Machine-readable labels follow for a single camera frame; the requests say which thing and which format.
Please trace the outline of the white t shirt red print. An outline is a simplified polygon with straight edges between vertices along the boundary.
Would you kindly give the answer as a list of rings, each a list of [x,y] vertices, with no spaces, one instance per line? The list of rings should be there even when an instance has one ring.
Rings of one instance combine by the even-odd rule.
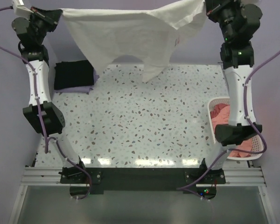
[[[206,20],[203,0],[181,0],[153,10],[63,9],[65,24],[98,74],[120,56],[144,63],[143,82],[158,76],[178,45]]]

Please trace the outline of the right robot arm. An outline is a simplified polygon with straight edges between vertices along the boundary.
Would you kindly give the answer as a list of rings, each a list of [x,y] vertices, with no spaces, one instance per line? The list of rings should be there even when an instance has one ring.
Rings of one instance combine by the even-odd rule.
[[[204,169],[198,172],[199,178],[194,183],[210,183],[231,152],[248,153],[238,146],[262,132],[252,106],[251,78],[255,71],[250,41],[260,27],[262,11],[239,0],[207,0],[205,4],[207,17],[219,24],[224,38],[220,57],[230,98],[230,115],[227,124],[216,125],[215,149],[211,157],[203,160]]]

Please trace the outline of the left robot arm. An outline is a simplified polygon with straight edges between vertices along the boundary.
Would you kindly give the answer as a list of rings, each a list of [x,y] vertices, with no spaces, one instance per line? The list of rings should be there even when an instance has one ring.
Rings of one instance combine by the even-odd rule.
[[[43,45],[48,32],[53,32],[60,20],[62,10],[42,10],[31,7],[12,22],[19,38],[18,50],[29,75],[30,99],[23,108],[24,117],[33,129],[44,137],[44,151],[49,152],[52,143],[63,162],[60,175],[70,183],[87,182],[87,171],[81,158],[68,141],[63,128],[65,118],[52,103],[49,92],[49,53]]]

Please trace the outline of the folded black t shirt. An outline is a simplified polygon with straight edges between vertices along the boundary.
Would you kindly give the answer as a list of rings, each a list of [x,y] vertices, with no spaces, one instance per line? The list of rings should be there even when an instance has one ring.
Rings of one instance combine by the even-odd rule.
[[[54,90],[93,85],[93,72],[94,68],[88,60],[57,63]]]

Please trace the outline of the folded purple t shirt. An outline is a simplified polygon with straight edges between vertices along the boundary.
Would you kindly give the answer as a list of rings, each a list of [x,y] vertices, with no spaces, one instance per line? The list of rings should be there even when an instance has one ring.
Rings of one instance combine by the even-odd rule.
[[[89,93],[90,91],[93,90],[95,83],[99,79],[99,75],[95,70],[93,72],[93,79],[94,79],[93,85],[65,88],[60,90],[54,90],[54,92],[55,93]]]

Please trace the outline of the pink t shirt in basket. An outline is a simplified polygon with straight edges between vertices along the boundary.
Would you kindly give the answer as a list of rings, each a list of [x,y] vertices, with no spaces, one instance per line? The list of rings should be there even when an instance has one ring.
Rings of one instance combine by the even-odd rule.
[[[228,124],[230,115],[230,105],[228,104],[216,104],[214,108],[210,111],[210,118],[212,122],[213,127],[213,133],[215,133],[215,128],[217,125],[224,125]],[[237,149],[244,150],[244,151],[252,151],[252,139],[245,140],[242,142],[241,145],[236,146]],[[251,154],[243,153],[243,152],[237,152],[232,151],[229,155],[229,157],[234,158],[248,158],[251,157]]]

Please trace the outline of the white plastic laundry basket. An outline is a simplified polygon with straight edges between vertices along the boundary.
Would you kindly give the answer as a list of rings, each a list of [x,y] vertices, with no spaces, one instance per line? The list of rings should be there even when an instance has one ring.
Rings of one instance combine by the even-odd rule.
[[[208,114],[210,121],[210,128],[213,142],[216,143],[215,139],[215,127],[219,124],[227,124],[230,113],[230,101],[229,97],[216,97],[212,98],[208,102]],[[255,154],[263,150],[263,143],[259,136],[254,136],[249,140],[245,140],[240,146],[236,146],[237,149],[247,151],[248,153],[242,152],[231,152],[227,157],[228,160],[234,161],[248,161],[256,160],[262,154]]]

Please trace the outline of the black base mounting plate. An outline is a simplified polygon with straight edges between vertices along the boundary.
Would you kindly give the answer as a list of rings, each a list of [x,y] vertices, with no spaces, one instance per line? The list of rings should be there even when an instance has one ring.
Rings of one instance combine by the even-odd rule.
[[[106,191],[175,191],[186,186],[202,195],[214,197],[215,186],[225,184],[222,169],[206,168],[64,168],[61,184],[70,184],[70,195],[80,196],[87,192],[102,195]]]

